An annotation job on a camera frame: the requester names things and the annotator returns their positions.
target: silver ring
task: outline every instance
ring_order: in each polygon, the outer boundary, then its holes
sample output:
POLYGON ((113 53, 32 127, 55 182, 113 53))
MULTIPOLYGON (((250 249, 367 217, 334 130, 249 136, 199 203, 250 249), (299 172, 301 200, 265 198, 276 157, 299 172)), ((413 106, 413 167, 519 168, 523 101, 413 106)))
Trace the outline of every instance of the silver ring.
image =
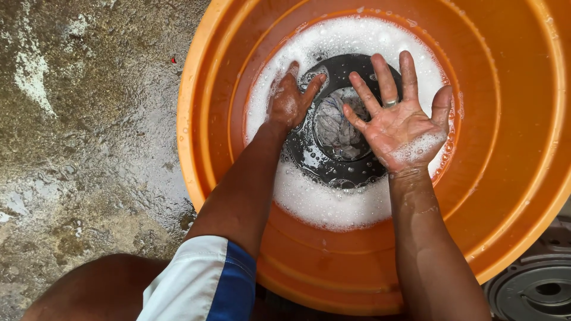
POLYGON ((395 99, 394 101, 390 101, 390 102, 385 102, 385 108, 391 108, 394 105, 399 103, 399 99, 395 99))

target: orange bucket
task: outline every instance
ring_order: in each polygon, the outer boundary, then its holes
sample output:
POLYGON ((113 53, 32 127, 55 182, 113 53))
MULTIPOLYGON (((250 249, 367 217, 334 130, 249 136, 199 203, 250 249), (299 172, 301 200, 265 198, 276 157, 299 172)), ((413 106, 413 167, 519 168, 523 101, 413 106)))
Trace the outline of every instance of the orange bucket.
MULTIPOLYGON (((456 101, 463 98, 453 157, 435 190, 450 234, 484 283, 541 235, 571 192, 569 1, 213 0, 179 92, 178 149, 192 202, 199 210, 244 149, 248 93, 280 41, 304 23, 358 9, 421 38, 456 101)), ((258 282, 318 310, 395 314, 403 300, 394 243, 390 220, 335 233, 273 206, 258 282)))

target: black plastic disc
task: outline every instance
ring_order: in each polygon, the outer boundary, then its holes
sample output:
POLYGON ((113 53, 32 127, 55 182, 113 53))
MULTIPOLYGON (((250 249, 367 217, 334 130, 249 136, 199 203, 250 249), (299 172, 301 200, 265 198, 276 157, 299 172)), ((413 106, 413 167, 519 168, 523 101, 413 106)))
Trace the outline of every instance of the black plastic disc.
MULTIPOLYGON (((401 75, 392 66, 389 68, 395 79, 399 97, 402 97, 401 75)), ((325 73, 329 82, 327 87, 322 88, 313 100, 303 123, 292 130, 285 141, 293 161, 300 168, 313 173, 323 183, 340 188, 359 187, 368 182, 374 182, 387 173, 386 168, 370 152, 370 147, 364 138, 363 145, 366 145, 364 148, 368 152, 354 159, 331 157, 331 151, 327 150, 327 147, 317 139, 314 121, 317 107, 334 91, 351 87, 349 74, 353 71, 361 75, 382 105, 379 83, 371 63, 371 56, 346 54, 332 57, 320 62, 301 77, 298 84, 301 91, 304 91, 311 79, 319 73, 325 73)))

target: concrete ground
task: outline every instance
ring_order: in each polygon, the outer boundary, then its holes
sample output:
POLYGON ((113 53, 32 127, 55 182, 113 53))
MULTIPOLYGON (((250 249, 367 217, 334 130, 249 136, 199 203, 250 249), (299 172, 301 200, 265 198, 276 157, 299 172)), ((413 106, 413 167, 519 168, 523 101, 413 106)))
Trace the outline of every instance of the concrete ground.
POLYGON ((104 254, 174 254, 196 215, 176 100, 208 3, 0 2, 0 320, 104 254))

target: wet hand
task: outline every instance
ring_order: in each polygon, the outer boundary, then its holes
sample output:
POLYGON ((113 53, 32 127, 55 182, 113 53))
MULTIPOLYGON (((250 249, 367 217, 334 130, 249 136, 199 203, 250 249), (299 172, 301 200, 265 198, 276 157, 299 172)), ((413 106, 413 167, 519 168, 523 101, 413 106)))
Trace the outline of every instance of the wet hand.
POLYGON ((400 53, 403 77, 403 101, 400 103, 397 103, 399 97, 395 81, 383 56, 375 54, 371 62, 386 108, 381 107, 359 74, 353 72, 349 79, 372 119, 363 121, 348 104, 343 105, 345 117, 363 133, 373 153, 389 172, 426 168, 448 136, 452 87, 444 86, 436 93, 432 102, 432 117, 428 118, 420 107, 415 63, 408 51, 400 53))
POLYGON ((307 109, 325 82, 324 74, 316 75, 307 86, 305 93, 302 94, 297 87, 298 72, 299 64, 294 61, 279 84, 275 86, 275 81, 272 84, 275 91, 268 105, 268 121, 283 125, 288 132, 301 124, 307 109))

